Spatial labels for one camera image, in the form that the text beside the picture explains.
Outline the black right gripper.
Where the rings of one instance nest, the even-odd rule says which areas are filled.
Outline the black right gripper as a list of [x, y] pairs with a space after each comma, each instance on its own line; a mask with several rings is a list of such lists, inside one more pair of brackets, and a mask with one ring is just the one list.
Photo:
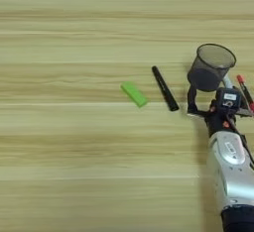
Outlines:
[[[188, 113], [199, 116], [204, 120], [209, 136], [221, 131], [236, 132], [235, 115], [239, 110], [238, 107], [223, 106], [216, 100], [212, 100], [209, 109], [203, 111], [197, 108], [195, 98], [196, 88], [191, 85], [188, 91]], [[241, 87], [241, 112], [244, 116], [254, 116], [254, 99], [251, 97], [246, 86]]]

